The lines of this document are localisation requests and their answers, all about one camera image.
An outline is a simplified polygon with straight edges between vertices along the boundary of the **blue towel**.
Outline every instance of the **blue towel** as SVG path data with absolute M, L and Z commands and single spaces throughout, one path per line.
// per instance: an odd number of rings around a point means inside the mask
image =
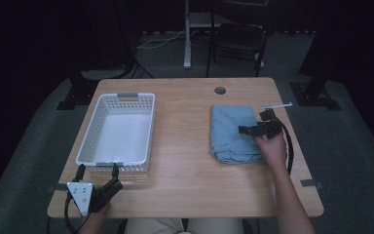
M 219 163 L 264 163 L 259 148 L 249 135 L 239 134 L 239 126 L 257 125 L 250 106 L 214 105 L 211 108 L 211 152 Z

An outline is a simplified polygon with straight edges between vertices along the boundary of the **white plastic basket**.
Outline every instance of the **white plastic basket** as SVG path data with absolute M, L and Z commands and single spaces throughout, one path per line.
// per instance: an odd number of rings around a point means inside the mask
M 101 95 L 76 163 L 90 171 L 147 172 L 154 125 L 155 95 Z

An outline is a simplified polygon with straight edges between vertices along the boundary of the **wooden table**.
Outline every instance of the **wooden table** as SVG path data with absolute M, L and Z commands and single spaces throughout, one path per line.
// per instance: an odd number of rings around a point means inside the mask
M 218 95 L 214 89 L 224 87 Z M 266 165 L 219 164 L 210 151 L 210 108 L 219 105 L 250 105 L 259 119 L 261 105 L 280 104 L 281 97 L 270 78 L 185 78 L 102 80 L 95 91 L 77 135 L 60 183 L 71 181 L 84 133 L 98 97 L 106 93 L 154 93 L 156 109 L 149 171 L 121 172 L 124 184 L 111 200 L 110 217 L 263 217 L 276 214 L 275 192 Z M 294 146 L 291 178 L 309 216 L 319 216 L 323 206 L 311 179 L 298 140 L 284 108 L 275 110 L 288 127 Z M 111 178 L 109 173 L 88 170 L 83 181 L 95 187 Z M 48 215 L 63 217 L 65 192 L 56 191 Z M 79 216 L 70 205 L 70 215 Z

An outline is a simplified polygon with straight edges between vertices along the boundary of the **human arm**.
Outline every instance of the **human arm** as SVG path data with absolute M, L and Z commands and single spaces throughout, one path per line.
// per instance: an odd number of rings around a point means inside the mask
M 265 140 L 256 136 L 254 141 L 272 172 L 276 189 L 280 234 L 316 233 L 286 169 L 286 143 L 283 133 Z
M 88 216 L 82 218 L 84 225 L 80 228 L 79 234 L 97 234 L 101 230 L 102 222 L 110 209 L 110 203 L 107 203 L 99 212 L 91 213 Z

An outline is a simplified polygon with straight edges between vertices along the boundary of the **person's leg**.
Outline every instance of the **person's leg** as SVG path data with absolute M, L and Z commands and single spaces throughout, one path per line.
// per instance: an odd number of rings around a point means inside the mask
M 243 220 L 234 217 L 190 218 L 187 231 L 194 234 L 243 234 Z
M 183 229 L 180 218 L 129 218 L 126 234 L 175 234 Z

